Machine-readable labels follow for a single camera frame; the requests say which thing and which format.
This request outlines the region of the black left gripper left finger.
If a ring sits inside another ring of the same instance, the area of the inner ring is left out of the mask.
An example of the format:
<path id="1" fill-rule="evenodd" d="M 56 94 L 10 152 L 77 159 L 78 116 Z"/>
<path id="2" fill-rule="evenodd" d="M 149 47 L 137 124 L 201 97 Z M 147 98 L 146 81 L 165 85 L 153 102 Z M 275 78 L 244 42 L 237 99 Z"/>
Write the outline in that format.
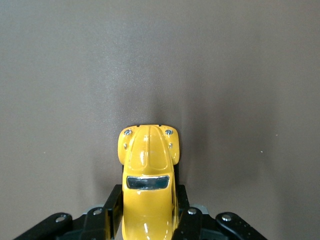
<path id="1" fill-rule="evenodd" d="M 103 205 L 91 208 L 79 218 L 58 212 L 40 221 L 17 240 L 113 240 L 123 216 L 122 185 L 114 186 Z"/>

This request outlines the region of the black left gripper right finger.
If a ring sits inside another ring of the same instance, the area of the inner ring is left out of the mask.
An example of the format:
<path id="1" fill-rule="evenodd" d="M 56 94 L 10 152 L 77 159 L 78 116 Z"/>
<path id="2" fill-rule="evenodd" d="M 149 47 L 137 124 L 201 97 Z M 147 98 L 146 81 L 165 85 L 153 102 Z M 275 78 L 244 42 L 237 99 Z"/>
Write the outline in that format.
<path id="1" fill-rule="evenodd" d="M 179 223 L 173 240 L 266 240 L 243 218 L 233 212 L 211 217 L 202 205 L 190 205 L 186 187 L 177 186 Z"/>

